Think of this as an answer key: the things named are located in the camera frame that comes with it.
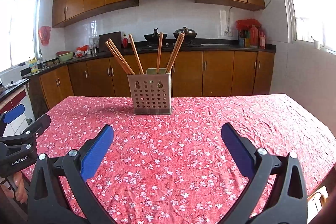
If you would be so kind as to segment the person's hand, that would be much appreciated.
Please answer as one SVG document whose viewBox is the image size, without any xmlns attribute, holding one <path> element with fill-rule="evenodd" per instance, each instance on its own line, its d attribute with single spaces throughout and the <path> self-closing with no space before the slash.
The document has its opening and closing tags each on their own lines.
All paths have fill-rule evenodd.
<svg viewBox="0 0 336 224">
<path fill-rule="evenodd" d="M 28 194 L 21 171 L 13 175 L 13 182 L 17 187 L 15 192 L 9 188 L 9 183 L 7 180 L 1 177 L 1 189 L 3 190 L 4 194 L 8 198 L 16 198 L 16 200 L 21 204 L 26 203 L 28 200 Z"/>
</svg>

